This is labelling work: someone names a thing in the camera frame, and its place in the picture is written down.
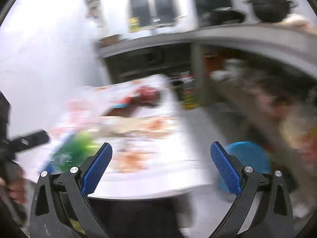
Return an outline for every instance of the window frame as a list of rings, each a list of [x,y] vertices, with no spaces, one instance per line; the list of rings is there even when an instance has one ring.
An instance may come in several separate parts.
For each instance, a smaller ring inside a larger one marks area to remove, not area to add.
[[[154,19],[157,19],[157,11],[156,11],[156,7],[155,7],[155,1],[154,0],[148,0],[148,6],[149,6],[149,10],[150,10],[150,15],[151,15],[151,19],[150,22],[152,23],[149,26],[144,26],[144,27],[140,27],[139,31],[142,30],[150,30],[153,28],[163,28],[163,27],[172,27],[177,25],[177,19],[179,18],[179,6],[177,3],[177,0],[172,0],[173,6],[174,6],[174,10],[175,10],[175,18],[174,18],[174,22],[169,22],[169,23],[158,23],[156,24],[154,22]],[[128,19],[132,18],[132,7],[131,7],[131,0],[127,0],[127,12],[128,12]]]

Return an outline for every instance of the window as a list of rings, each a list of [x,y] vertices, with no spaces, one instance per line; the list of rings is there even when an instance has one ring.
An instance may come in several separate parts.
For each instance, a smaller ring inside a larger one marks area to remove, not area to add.
[[[130,0],[130,18],[138,18],[139,27],[174,25],[176,9],[173,0]]]

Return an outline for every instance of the blue textured pad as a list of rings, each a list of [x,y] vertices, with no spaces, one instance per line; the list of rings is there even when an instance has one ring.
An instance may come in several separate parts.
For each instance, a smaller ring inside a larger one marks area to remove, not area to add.
[[[239,196],[241,193],[240,176],[215,142],[212,143],[210,147],[210,155],[228,190],[236,196]]]
[[[106,145],[104,149],[99,153],[95,161],[91,164],[90,168],[82,179],[81,192],[84,197],[88,194],[94,193],[95,189],[106,170],[110,160],[112,158],[112,147],[110,144]]]

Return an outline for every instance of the window pane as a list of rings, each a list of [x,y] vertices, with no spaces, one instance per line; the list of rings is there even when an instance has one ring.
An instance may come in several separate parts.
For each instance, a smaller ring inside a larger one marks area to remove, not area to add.
[[[154,0],[156,15],[160,19],[158,24],[175,22],[175,8],[173,0]]]
[[[132,18],[139,18],[140,27],[152,25],[148,0],[130,0],[130,2]]]

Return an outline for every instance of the blue gripper pad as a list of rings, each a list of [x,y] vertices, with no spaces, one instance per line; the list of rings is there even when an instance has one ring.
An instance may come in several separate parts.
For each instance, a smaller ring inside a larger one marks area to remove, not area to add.
[[[240,175],[230,163],[227,152],[219,142],[212,143],[210,146],[210,155],[228,190],[238,197],[242,191]]]
[[[85,168],[85,165],[89,163],[87,171],[82,176],[81,193],[84,197],[87,197],[88,194],[95,192],[95,189],[111,159],[112,147],[110,144],[104,143],[95,156],[88,157],[80,166],[82,169],[82,167]]]

